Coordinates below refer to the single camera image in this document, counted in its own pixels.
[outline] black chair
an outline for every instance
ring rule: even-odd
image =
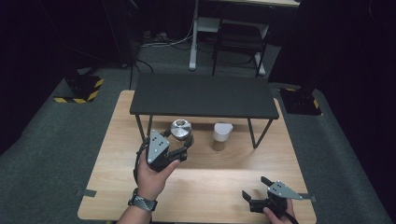
[[[254,56],[260,53],[256,77],[259,76],[262,58],[266,49],[268,32],[262,37],[262,31],[254,24],[269,25],[274,20],[275,8],[266,5],[232,3],[224,8],[220,16],[218,36],[213,51],[213,70],[215,75],[218,51],[249,53]]]

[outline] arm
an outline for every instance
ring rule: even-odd
[[[137,194],[150,201],[156,200],[165,188],[166,179],[174,172],[179,163],[180,161],[173,161],[164,170],[157,173],[149,168],[146,163],[146,151],[143,151],[138,164]],[[151,211],[141,209],[137,206],[129,206],[120,217],[118,223],[143,224],[149,223],[150,219]]]
[[[291,199],[287,199],[287,201],[288,201],[288,207],[286,208],[286,212],[289,213],[292,217],[295,217],[294,210],[293,210],[293,202],[291,201]],[[291,221],[287,217],[282,217],[281,219],[277,218],[276,215],[271,211],[271,209],[269,209],[267,207],[264,207],[263,212],[272,224],[290,224],[291,223]]]

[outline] wristwatch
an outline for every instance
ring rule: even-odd
[[[155,207],[157,206],[157,203],[158,203],[157,201],[150,201],[137,195],[137,188],[136,188],[134,189],[134,192],[132,193],[131,198],[129,199],[128,205],[130,206],[134,205],[144,210],[154,211]]]

